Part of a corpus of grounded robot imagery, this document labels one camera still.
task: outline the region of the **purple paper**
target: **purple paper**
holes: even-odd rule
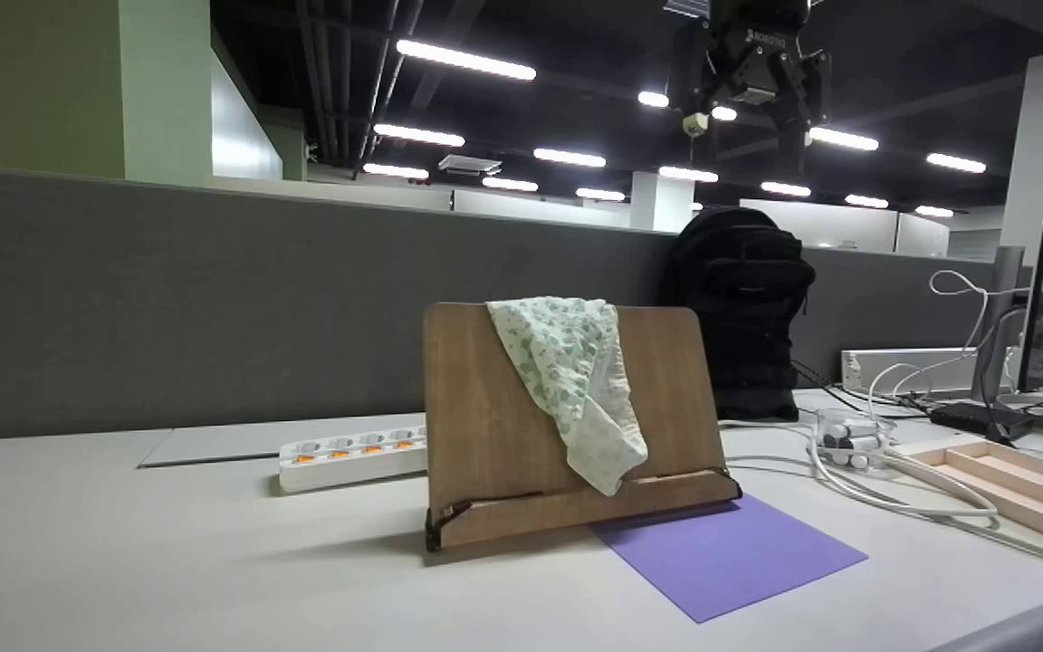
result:
[[[866,563],[750,497],[715,513],[601,527],[599,536],[697,625]]]

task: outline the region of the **gray cubicle partition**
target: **gray cubicle partition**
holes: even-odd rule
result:
[[[653,300],[667,237],[0,175],[0,436],[422,411],[430,300]],[[958,346],[935,261],[808,254],[798,355]]]

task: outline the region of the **fluorescent light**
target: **fluorescent light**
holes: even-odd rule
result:
[[[422,167],[367,163],[367,175],[372,175],[372,178],[411,178],[411,183],[426,183],[426,171],[422,171]]]
[[[566,151],[566,149],[534,149],[534,159],[566,163],[566,167],[605,167],[601,155]]]
[[[592,202],[626,202],[626,194],[611,194],[611,189],[578,189],[578,198],[592,198]]]
[[[444,130],[422,130],[422,127],[401,127],[401,125],[378,125],[372,127],[382,139],[394,139],[394,140],[425,140],[425,144],[443,144],[443,149],[465,149],[461,134],[444,134]]]
[[[883,196],[849,196],[845,202],[851,202],[851,208],[889,210],[889,198],[883,198]]]
[[[930,151],[927,163],[962,171],[962,175],[986,175],[989,171],[989,163],[983,163],[983,159],[962,159],[962,155],[944,155],[944,151]]]
[[[734,111],[732,104],[715,104],[710,115],[715,115],[717,125],[734,125],[734,120],[739,120],[739,111]]]
[[[943,218],[943,220],[953,220],[958,218],[958,210],[949,210],[949,208],[918,208],[918,213],[925,213],[925,218]]]
[[[527,178],[482,178],[484,189],[502,189],[502,194],[536,194],[536,183]]]
[[[484,75],[508,75],[508,80],[527,80],[527,82],[536,80],[534,64],[519,64],[519,63],[502,63],[502,57],[482,57],[472,51],[435,49],[435,45],[422,45],[422,40],[397,40],[397,56],[435,63],[435,64],[472,70],[472,72],[484,72]]]
[[[849,130],[830,130],[830,127],[811,127],[808,140],[837,144],[837,149],[855,149],[855,151],[878,151],[880,140],[866,134],[849,134]]]
[[[697,167],[658,167],[658,178],[697,183],[697,185],[717,185],[717,175],[715,175],[715,171],[697,171]]]
[[[808,196],[811,196],[811,189],[808,189],[808,185],[782,185],[782,183],[766,183],[760,189],[766,189],[766,194],[773,194],[773,196],[801,196],[801,198],[808,198]]]
[[[639,104],[646,104],[646,108],[671,108],[671,99],[658,93],[658,92],[640,92],[640,93],[639,93]]]

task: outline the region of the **wooden book stand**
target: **wooden book stand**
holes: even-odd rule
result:
[[[566,469],[556,419],[529,400],[484,305],[435,305],[425,319],[426,546],[739,501],[728,480],[699,319],[618,309],[629,400],[647,464],[618,497]]]

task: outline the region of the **wooden board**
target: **wooden board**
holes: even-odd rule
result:
[[[699,319],[618,309],[629,400],[647,464],[618,497],[566,469],[566,447],[516,375],[484,305],[435,305],[425,319],[426,492],[435,546],[728,505],[728,480]]]
[[[1000,513],[1043,534],[1043,459],[995,441],[914,452],[914,459],[986,492]]]

